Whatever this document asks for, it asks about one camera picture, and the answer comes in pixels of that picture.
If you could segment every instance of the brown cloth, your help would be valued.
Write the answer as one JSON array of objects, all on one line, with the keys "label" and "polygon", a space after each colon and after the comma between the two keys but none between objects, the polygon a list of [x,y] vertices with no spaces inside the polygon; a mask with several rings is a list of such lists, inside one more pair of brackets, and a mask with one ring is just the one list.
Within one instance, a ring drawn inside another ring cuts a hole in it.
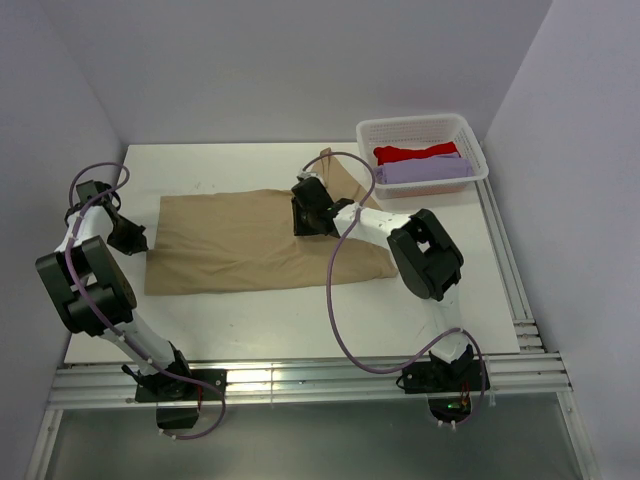
[{"label": "brown cloth", "polygon": [[[360,200],[364,188],[334,157],[316,162],[331,198]],[[294,237],[291,192],[257,190],[162,197],[155,248],[147,253],[145,294],[187,295],[324,285],[338,241]],[[373,199],[367,207],[380,207]],[[347,240],[333,269],[336,284],[397,274],[389,252]]]}]

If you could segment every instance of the white table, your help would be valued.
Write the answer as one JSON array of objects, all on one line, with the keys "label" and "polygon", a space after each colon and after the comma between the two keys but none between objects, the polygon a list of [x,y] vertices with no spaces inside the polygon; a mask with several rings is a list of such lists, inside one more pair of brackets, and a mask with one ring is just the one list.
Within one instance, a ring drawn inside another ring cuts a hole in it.
[{"label": "white table", "polygon": [[[131,180],[121,191],[121,213],[147,227],[153,248],[160,197],[262,188],[288,190],[301,166],[330,146],[358,153],[354,143],[137,145],[125,165]],[[366,185],[360,164],[343,165]],[[384,210],[431,209],[462,251],[460,284],[464,327],[485,353],[520,351],[507,297],[473,186],[456,194],[379,201]],[[324,287],[264,292],[147,297],[145,255],[114,257],[138,297],[138,312],[190,361],[341,358],[326,312]],[[423,302],[401,278],[335,287],[338,326],[351,351],[362,357],[413,354],[435,332]],[[107,342],[74,335],[66,363],[111,363],[125,355]]]}]

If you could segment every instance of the purple cloth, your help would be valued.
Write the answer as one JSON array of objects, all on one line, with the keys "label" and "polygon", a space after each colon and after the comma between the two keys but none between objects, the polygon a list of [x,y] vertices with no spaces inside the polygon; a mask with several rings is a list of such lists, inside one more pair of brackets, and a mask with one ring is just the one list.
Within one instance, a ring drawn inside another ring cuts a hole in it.
[{"label": "purple cloth", "polygon": [[474,174],[469,160],[455,153],[385,163],[374,171],[376,181],[382,185],[471,177]]}]

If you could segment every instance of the wall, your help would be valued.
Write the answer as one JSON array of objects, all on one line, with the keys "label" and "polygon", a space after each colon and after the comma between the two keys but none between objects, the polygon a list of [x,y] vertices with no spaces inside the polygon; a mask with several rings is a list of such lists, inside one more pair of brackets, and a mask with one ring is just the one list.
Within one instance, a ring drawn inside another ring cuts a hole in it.
[{"label": "wall", "polygon": [[544,339],[605,478],[640,472],[640,3],[556,0],[486,138]]},{"label": "wall", "polygon": [[125,143],[351,140],[455,111],[482,138],[550,0],[41,0]]},{"label": "wall", "polygon": [[22,478],[68,338],[34,268],[66,230],[68,182],[122,147],[35,0],[0,0],[0,465]]}]

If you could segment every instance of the purple cable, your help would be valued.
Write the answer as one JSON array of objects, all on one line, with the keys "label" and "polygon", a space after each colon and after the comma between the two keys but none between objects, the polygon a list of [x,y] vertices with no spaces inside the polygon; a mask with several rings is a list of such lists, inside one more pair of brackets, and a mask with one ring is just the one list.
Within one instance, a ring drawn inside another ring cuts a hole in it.
[{"label": "purple cable", "polygon": [[[346,157],[350,157],[350,158],[353,158],[354,160],[359,161],[360,163],[362,163],[367,168],[367,170],[371,174],[371,187],[369,187],[369,190],[367,191],[367,193],[364,195],[364,197],[362,197],[362,200],[360,200],[358,202],[358,205],[360,206],[360,208],[358,208],[356,210],[355,218],[353,219],[353,222],[351,222],[351,225],[349,225],[349,227],[340,236],[340,239],[338,240],[338,243],[336,243],[336,246],[333,249],[333,252],[331,253],[331,257],[329,258],[329,266],[327,268],[327,283],[326,283],[327,310],[329,312],[329,322],[331,323],[331,330],[333,330],[333,335],[336,338],[336,341],[338,342],[338,345],[340,346],[340,349],[346,355],[346,357],[351,361],[351,363],[353,363],[356,367],[358,367],[358,368],[360,368],[360,369],[362,369],[362,370],[364,370],[365,372],[368,372],[368,373],[374,373],[374,374],[378,374],[378,375],[385,375],[385,374],[389,374],[389,373],[397,373],[397,372],[401,371],[403,368],[406,368],[409,365],[412,365],[420,357],[422,357],[422,355],[424,355],[428,350],[433,348],[433,346],[436,343],[438,343],[440,340],[442,340],[444,337],[447,337],[447,336],[452,335],[454,333],[461,333],[461,334],[465,335],[471,341],[473,346],[475,347],[476,352],[478,352],[478,359],[480,360],[480,364],[482,365],[482,386],[481,386],[481,389],[480,389],[480,398],[478,399],[478,407],[479,407],[480,404],[482,403],[482,400],[484,398],[485,391],[486,391],[486,388],[487,388],[487,383],[486,383],[487,371],[486,371],[486,367],[484,365],[482,352],[480,351],[480,346],[478,345],[478,342],[476,342],[475,338],[473,338],[471,336],[471,334],[468,331],[464,330],[463,328],[450,328],[449,330],[441,333],[436,338],[431,340],[424,348],[422,348],[418,353],[416,353],[413,357],[411,357],[406,362],[404,362],[404,363],[402,363],[400,365],[396,365],[394,367],[389,367],[389,368],[373,368],[373,367],[369,367],[369,366],[365,365],[364,363],[362,363],[360,360],[358,360],[356,357],[353,356],[353,354],[349,351],[349,349],[345,345],[344,341],[342,340],[342,337],[340,336],[340,332],[338,331],[338,325],[336,324],[335,315],[333,313],[333,300],[332,300],[332,297],[331,297],[331,277],[332,277],[332,273],[333,273],[333,264],[335,263],[336,256],[338,255],[338,251],[340,250],[340,247],[342,246],[344,241],[347,239],[347,237],[349,236],[351,231],[355,228],[355,226],[360,221],[361,208],[364,205],[364,202],[366,202],[367,199],[373,193],[373,189],[376,186],[376,176],[375,176],[375,172],[373,171],[373,168],[371,168],[371,165],[369,165],[366,161],[364,161],[362,158],[358,157],[357,155],[354,155],[354,154],[348,153],[348,152],[330,152],[330,153],[325,153],[325,154],[320,155],[320,156],[314,158],[313,160],[311,160],[309,163],[307,163],[303,167],[302,170],[303,171],[307,170],[307,168],[309,168],[311,165],[313,165],[317,161],[322,160],[323,158],[334,156],[334,155],[344,155]],[[464,420],[458,422],[458,425],[462,425],[462,424],[466,423],[469,419],[471,419],[474,416],[474,414],[475,414],[476,410],[478,409],[478,407],[474,408],[471,411],[471,413]]]},{"label": "purple cable", "polygon": [[[118,167],[121,171],[125,172],[125,178],[124,180],[117,184],[115,187],[112,187],[108,190],[105,190],[104,192],[100,193],[99,195],[96,195],[95,197],[93,197],[91,200],[89,200],[80,210],[80,213],[78,214],[78,217],[76,218],[76,221],[73,224],[73,229],[71,231],[71,238],[69,238],[69,241],[67,242],[65,251],[64,251],[64,258],[65,261],[67,263],[67,268],[69,270],[69,274],[71,275],[71,278],[73,279],[73,282],[76,285],[76,288],[78,289],[78,292],[80,292],[80,295],[82,295],[82,297],[84,298],[84,300],[87,302],[87,305],[89,305],[89,308],[93,311],[93,313],[96,315],[96,317],[98,317],[98,319],[107,327],[109,328],[109,330],[111,330],[116,336],[121,337],[123,335],[123,332],[117,328],[115,325],[113,325],[111,323],[111,321],[100,311],[100,309],[98,308],[98,306],[95,304],[95,302],[93,301],[93,299],[91,298],[91,296],[89,295],[89,293],[87,292],[87,290],[85,289],[84,285],[82,284],[80,278],[78,277],[78,273],[76,272],[75,267],[73,266],[73,261],[71,260],[71,250],[73,248],[73,244],[74,244],[74,239],[75,237],[78,235],[78,231],[80,230],[80,224],[82,223],[82,220],[84,218],[84,215],[87,213],[87,211],[89,210],[89,208],[91,208],[93,206],[93,204],[95,204],[98,200],[100,200],[101,198],[112,194],[113,192],[115,192],[116,190],[118,190],[119,188],[123,187],[128,181],[129,181],[129,169],[127,167],[125,167],[124,165],[121,165],[119,163],[114,163],[114,162],[103,162],[103,163],[96,163],[95,165],[91,165],[89,167],[83,168],[82,170],[80,170],[80,172],[75,176],[75,178],[73,179],[73,182],[71,183],[71,189],[69,190],[69,202],[72,204],[71,206],[73,206],[73,187],[75,186],[76,182],[78,181],[78,179],[80,178],[80,176],[82,176],[85,172],[92,170],[94,168],[97,167],[103,167],[103,166],[115,166]],[[224,395],[222,395],[222,393],[220,392],[220,390],[218,390],[216,387],[214,387],[213,385],[210,385],[206,382],[201,382],[200,380],[195,380],[193,378],[188,378],[188,377],[183,377],[182,375],[176,375],[175,373],[171,373],[168,372],[167,370],[165,370],[164,368],[162,368],[158,363],[156,363],[147,352],[145,352],[137,343],[135,343],[134,341],[128,339],[125,336],[125,340],[124,343],[131,348],[131,350],[133,350],[138,356],[140,356],[142,359],[145,360],[151,360],[151,366],[153,368],[155,368],[158,372],[160,372],[161,374],[172,378],[174,380],[178,380],[178,381],[182,381],[182,382],[186,382],[186,383],[191,383],[193,385],[198,385],[202,388],[206,388],[207,390],[212,391],[213,393],[216,394],[216,396],[218,396],[220,398],[220,401],[222,403],[222,408],[220,410],[220,415],[218,416],[218,419],[213,423],[213,425],[211,425],[209,428],[203,430],[200,433],[195,433],[192,435],[175,435],[172,434],[171,432],[166,432],[163,431],[163,433],[171,438],[177,439],[177,440],[193,440],[196,438],[201,438],[204,437],[205,435],[211,433],[213,430],[215,430],[215,428],[220,425],[220,422],[222,422],[222,418],[224,417],[224,414],[226,412],[227,409],[227,405],[226,402],[224,400]]]}]

